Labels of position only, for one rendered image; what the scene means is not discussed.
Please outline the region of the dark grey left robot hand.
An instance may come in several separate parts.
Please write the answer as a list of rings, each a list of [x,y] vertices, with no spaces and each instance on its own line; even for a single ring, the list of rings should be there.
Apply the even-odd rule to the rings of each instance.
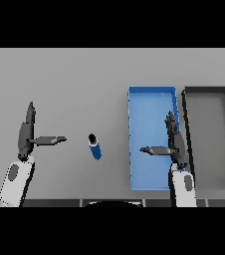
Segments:
[[[35,137],[35,118],[36,109],[33,103],[29,104],[26,118],[21,123],[18,136],[18,159],[27,161],[29,155],[33,152],[34,146],[56,145],[66,141],[65,136],[39,136]]]

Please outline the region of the blue bin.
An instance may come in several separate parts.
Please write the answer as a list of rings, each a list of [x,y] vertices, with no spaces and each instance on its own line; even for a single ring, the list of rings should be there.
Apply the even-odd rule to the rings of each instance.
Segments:
[[[169,155],[149,155],[142,147],[168,146],[165,119],[173,112],[180,128],[174,86],[129,86],[128,156],[131,191],[168,190]]]

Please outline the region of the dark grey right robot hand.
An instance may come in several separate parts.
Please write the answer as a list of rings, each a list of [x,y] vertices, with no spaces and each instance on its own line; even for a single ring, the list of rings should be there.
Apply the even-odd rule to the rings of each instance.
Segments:
[[[168,112],[164,122],[168,136],[168,146],[145,146],[139,150],[149,155],[169,155],[178,169],[185,168],[188,165],[186,148],[172,111]]]

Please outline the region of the dark grey bin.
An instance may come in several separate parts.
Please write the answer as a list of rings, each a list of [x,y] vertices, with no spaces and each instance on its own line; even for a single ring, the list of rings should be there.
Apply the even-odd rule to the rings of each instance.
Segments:
[[[182,107],[197,194],[225,194],[225,87],[185,87]]]

